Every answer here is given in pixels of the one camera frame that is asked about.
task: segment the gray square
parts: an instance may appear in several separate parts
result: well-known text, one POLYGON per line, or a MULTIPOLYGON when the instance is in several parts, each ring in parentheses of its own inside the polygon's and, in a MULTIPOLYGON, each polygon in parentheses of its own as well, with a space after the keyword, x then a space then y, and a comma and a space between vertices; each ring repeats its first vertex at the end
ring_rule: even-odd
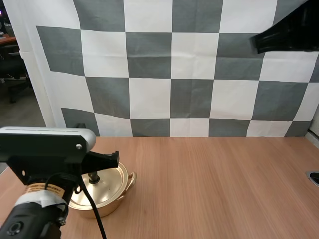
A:
POLYGON ((171 118, 209 118, 213 80, 172 79, 171 118))
POLYGON ((81 30, 36 27, 51 71, 84 76, 81 30))
POLYGON ((82 30, 124 32, 123 0, 74 0, 82 30))
POLYGON ((131 119, 133 137, 169 137, 169 119, 131 119))
POLYGON ((128 78, 86 77, 95 113, 130 118, 128 78))
POLYGON ((274 25, 300 7, 306 0, 277 0, 274 25))
POLYGON ((249 120, 209 119, 209 137, 246 137, 249 120))
POLYGON ((319 56, 317 57, 313 74, 311 75, 309 82, 319 82, 319 56))
POLYGON ((66 108, 62 108, 62 113, 67 128, 74 128, 77 124, 84 123, 87 129, 100 136, 94 113, 66 108))
POLYGON ((304 137, 309 129, 309 122, 292 122, 285 137, 304 137))
POLYGON ((260 81, 252 120, 293 121, 307 83, 260 81))
POLYGON ((171 75, 171 33, 126 32, 129 77, 168 79, 171 75))
POLYGON ((223 0, 173 0, 173 32, 219 32, 223 0))
POLYGON ((215 79, 259 80, 263 54, 252 49, 250 33, 219 34, 215 79))

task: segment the floor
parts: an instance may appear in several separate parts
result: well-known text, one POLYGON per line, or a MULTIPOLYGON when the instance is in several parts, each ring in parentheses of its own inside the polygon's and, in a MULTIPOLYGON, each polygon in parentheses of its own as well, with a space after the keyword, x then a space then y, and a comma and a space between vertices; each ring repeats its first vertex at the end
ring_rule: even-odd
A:
MULTIPOLYGON (((5 126, 45 127, 45 123, 32 88, 22 91, 16 103, 9 102, 6 84, 0 83, 0 128, 5 126)), ((0 174, 6 164, 0 163, 0 174)))

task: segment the pot handle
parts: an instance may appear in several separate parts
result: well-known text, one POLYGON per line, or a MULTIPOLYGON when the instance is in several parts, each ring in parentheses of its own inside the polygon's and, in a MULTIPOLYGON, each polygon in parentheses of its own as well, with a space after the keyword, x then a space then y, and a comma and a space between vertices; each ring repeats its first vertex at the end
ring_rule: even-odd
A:
POLYGON ((129 184, 127 185, 127 187, 125 188, 123 194, 117 199, 117 201, 121 201, 124 199, 124 196, 125 194, 127 193, 127 191, 129 191, 136 183, 136 177, 137 177, 137 174, 136 172, 132 172, 130 175, 129 175, 129 179, 130 179, 130 182, 129 184))
POLYGON ((128 186, 126 187, 125 191, 124 191, 124 194, 126 194, 127 191, 129 191, 136 183, 136 177, 137 177, 137 174, 136 172, 132 172, 130 175, 129 175, 129 179, 131 180, 128 184, 128 186))

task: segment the checkerboard backdrop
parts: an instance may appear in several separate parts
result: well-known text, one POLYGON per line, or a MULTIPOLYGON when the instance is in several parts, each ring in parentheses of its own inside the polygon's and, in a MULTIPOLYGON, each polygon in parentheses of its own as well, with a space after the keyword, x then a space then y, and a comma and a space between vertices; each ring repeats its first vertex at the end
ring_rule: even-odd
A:
POLYGON ((60 125, 100 136, 303 136, 318 105, 317 52, 258 55, 249 40, 304 0, 25 2, 60 125))

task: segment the desk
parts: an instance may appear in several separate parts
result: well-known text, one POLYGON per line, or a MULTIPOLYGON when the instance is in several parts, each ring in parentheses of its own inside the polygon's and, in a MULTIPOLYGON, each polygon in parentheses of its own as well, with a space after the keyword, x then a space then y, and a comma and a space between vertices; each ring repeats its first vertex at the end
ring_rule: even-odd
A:
POLYGON ((5 38, 0 39, 0 45, 16 42, 15 37, 10 37, 8 34, 3 35, 5 38))
MULTIPOLYGON (((319 150, 305 138, 98 138, 138 178, 102 218, 108 239, 317 239, 319 150)), ((23 185, 0 176, 0 222, 23 185)), ((100 239, 95 219, 70 210, 63 239, 100 239)))

